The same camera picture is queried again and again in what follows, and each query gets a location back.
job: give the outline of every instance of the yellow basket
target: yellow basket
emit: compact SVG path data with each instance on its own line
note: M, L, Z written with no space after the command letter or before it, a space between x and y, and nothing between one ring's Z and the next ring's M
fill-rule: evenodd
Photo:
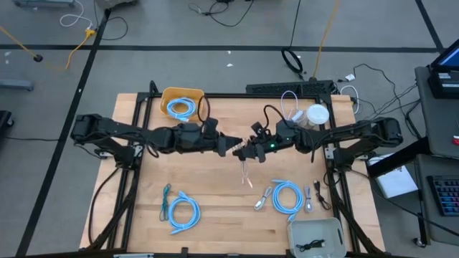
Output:
M167 104L171 100L178 99L180 97L187 97L194 100L196 107L198 106L199 99L204 96L204 92L199 89L186 89L180 87L168 87L163 91L163 95L161 97L161 112L165 115L168 115L170 118L173 118L167 112ZM202 111L202 101L201 106L197 107L197 110ZM193 116L191 116L190 120L198 120L197 110ZM177 105L176 106L177 112L185 112L186 106L185 105Z

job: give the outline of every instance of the yellow cable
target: yellow cable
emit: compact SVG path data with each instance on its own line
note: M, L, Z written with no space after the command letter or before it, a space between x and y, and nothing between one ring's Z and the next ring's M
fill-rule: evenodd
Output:
M27 49L19 40L17 40L13 35L11 35L5 28L0 26L0 30L5 33L6 36L8 36L12 41L14 41L16 44L18 44L20 47L22 47L23 50L25 50L27 53L31 54L33 57L37 57L35 53Z
M316 68L314 68L314 73L313 73L313 77L314 78L316 77L318 63L319 63L319 60L321 59L322 46L323 46L323 43L325 42L325 38L327 37L328 31L329 31L329 29L331 27L331 23L333 22L333 19L335 19L336 13L338 12L339 2L340 2L340 0L336 0L335 7L333 8L333 12L331 13L330 19L328 19L327 28L325 29L325 32L323 33L321 45L318 47Z
M69 59L67 60L67 65L65 66L65 69L67 70L70 66L70 60L72 59L72 55L73 53L75 53L79 48L81 48L82 45L84 45L84 43L86 43L86 41L91 38L92 35L95 34L95 31L94 30L91 30L91 29L86 29L86 38L85 40L83 40L83 42L81 42L81 44L78 45L78 47L76 47L74 50L71 51L71 53L69 54Z

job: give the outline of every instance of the wooden table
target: wooden table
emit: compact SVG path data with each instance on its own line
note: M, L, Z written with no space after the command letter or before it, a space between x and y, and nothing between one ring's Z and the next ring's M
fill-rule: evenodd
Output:
M250 126L260 121L265 124L262 108L266 104L279 107L276 99L209 99L211 116L218 119L218 131L227 135L248 138L253 132ZM337 126L355 122L349 96L332 96L333 110ZM119 94L113 113L113 119L131 124L136 94ZM286 100L286 107L293 107L294 100ZM176 120L168 118L159 110L159 99L153 100L150 128L173 126ZM300 109L312 105L312 100L299 100ZM280 120L272 110L268 110L270 129ZM277 212L271 198L266 201L261 211L253 206L260 199L268 185L274 186L271 179L279 178L297 183L300 187L309 185L313 180L321 181L321 193L329 201L328 187L322 182L325 173L323 152L316 151L314 163L310 154L304 155L294 148L282 150L276 154L267 154L264 163L248 161L249 177L253 188L241 184L240 162L230 152L220 158L216 153L191 153L180 155L161 155L153 158L147 153L143 157L140 183L132 220L128 252L165 252L179 253L182 247L188 247L189 253L213 254L285 254L288 249L288 215ZM102 161L95 184L95 189L113 171L114 162ZM365 165L356 161L354 169L366 173ZM346 174L349 184L354 217L374 244L384 250L381 229L374 207L372 191L367 179L352 173ZM93 237L105 227L113 214L113 207L118 190L120 173L110 180L100 192L95 203ZM202 211L199 223L188 231L170 235L171 226L167 221L158 219L163 198L163 188L172 185L169 203L183 191L196 199ZM286 189L280 199L285 206L293 206L294 193ZM320 219L333 217L332 211L325 211L312 198L314 212L307 214L303 209L297 219ZM191 217L192 208L188 204L179 204L174 217L178 222L186 222ZM117 244L119 246L124 219L118 225ZM346 246L351 251L347 223L343 222ZM87 223L81 240L81 247L88 245Z

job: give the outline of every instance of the computer monitor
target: computer monitor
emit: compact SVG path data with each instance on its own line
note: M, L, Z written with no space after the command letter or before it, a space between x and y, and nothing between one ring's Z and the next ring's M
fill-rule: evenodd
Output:
M459 39L429 67L428 82L433 96L459 99Z

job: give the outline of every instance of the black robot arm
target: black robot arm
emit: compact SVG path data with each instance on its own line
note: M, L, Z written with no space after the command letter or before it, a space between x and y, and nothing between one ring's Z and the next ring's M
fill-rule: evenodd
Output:
M241 161L246 158L258 158L262 163L266 160L265 154L275 153L284 148L295 146L297 151L306 154L329 143L359 139L348 148L336 148L330 154L333 156L335 167L346 170L355 158L378 147L396 147L403 141L399 123L394 118L364 120L328 130L309 130L293 121L282 119L276 124L274 135L259 122L252 125L252 129L256 135L250 136L245 146L233 151L233 155Z
M78 115L70 137L78 145L95 144L99 147L98 152L113 155L117 166L132 168L135 166L138 148L123 146L112 138L137 142L140 148L146 145L154 157L158 157L158 153L205 151L214 151L223 157L226 151L241 143L242 139L218 132L217 124L218 120L207 118L203 125L180 123L174 127L144 130L97 114Z

